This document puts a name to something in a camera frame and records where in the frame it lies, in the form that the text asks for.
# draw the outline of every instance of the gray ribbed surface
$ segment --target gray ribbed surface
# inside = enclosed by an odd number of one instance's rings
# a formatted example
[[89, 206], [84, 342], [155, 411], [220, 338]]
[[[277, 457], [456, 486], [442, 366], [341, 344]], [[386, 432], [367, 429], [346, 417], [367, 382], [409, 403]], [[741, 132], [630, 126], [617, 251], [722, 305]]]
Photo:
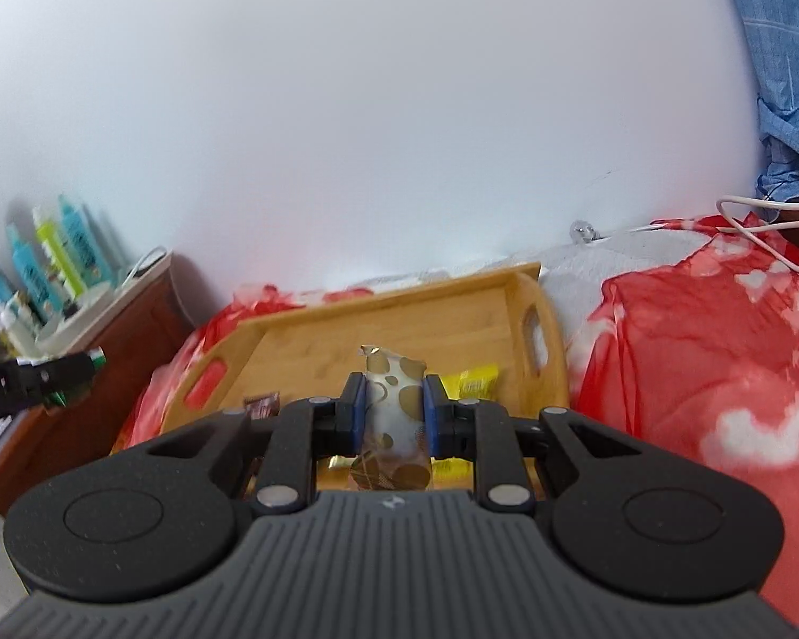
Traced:
[[36, 594], [0, 636], [776, 639], [788, 630], [753, 594], [701, 608], [621, 599], [563, 565], [529, 518], [445, 490], [322, 493], [305, 512], [258, 520], [235, 555], [175, 594], [128, 606]]

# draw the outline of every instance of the metal screw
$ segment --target metal screw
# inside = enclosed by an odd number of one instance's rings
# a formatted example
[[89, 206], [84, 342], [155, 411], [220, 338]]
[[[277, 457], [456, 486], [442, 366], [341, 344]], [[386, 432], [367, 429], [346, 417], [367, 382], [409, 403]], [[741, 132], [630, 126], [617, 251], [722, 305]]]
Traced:
[[299, 499], [299, 493], [290, 486], [266, 486], [257, 491], [256, 497], [264, 507], [284, 507]]
[[530, 490], [527, 490], [526, 487], [512, 484], [494, 486], [488, 490], [488, 498], [501, 507], [517, 507], [519, 504], [525, 503], [531, 496]]
[[575, 245], [591, 243], [600, 237], [598, 232], [592, 227], [592, 224], [584, 220], [573, 222], [568, 229], [568, 234], [571, 236], [571, 242]]

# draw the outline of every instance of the yellow candy wrapper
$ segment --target yellow candy wrapper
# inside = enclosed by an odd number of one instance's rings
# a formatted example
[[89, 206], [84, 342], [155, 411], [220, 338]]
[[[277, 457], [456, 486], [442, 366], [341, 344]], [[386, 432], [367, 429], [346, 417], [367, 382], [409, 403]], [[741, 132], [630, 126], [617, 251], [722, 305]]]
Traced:
[[329, 459], [330, 469], [348, 469], [354, 463], [352, 456], [333, 456]]
[[483, 365], [457, 375], [444, 375], [441, 383], [449, 399], [496, 400], [496, 384], [500, 371], [496, 365]]
[[[496, 384], [499, 368], [496, 365], [483, 365], [457, 375], [444, 375], [441, 383], [448, 399], [496, 400]], [[474, 486], [474, 465], [464, 459], [432, 460], [432, 485], [442, 488], [471, 488]]]

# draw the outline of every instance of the lime green bottle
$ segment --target lime green bottle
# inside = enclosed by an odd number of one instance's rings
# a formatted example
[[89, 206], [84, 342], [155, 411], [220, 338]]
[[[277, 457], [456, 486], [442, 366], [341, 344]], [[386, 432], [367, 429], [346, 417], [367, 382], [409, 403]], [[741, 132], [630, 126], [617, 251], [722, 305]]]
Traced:
[[70, 243], [64, 237], [59, 224], [49, 216], [44, 215], [39, 207], [35, 207], [32, 210], [32, 222], [36, 226], [36, 235], [42, 244], [44, 254], [47, 255], [53, 268], [56, 269], [60, 281], [68, 291], [68, 295], [72, 300], [77, 300], [83, 294], [83, 291], [86, 290], [86, 285], [83, 283], [83, 277], [71, 258]]

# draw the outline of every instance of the wooden tray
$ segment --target wooden tray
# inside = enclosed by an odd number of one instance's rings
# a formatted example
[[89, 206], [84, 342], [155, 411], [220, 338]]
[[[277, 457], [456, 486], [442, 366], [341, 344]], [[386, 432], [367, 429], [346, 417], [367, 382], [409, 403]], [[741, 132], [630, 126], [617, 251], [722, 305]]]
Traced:
[[[280, 392], [282, 405], [337, 396], [350, 372], [364, 371], [363, 344], [423, 360], [428, 374], [496, 364], [498, 401], [513, 416], [567, 406], [564, 348], [539, 269], [527, 264], [243, 322], [182, 382], [162, 430], [269, 392]], [[543, 336], [541, 353], [533, 350], [534, 330]], [[224, 371], [221, 381], [203, 406], [187, 407], [185, 397], [211, 364], [223, 364], [214, 368]]]

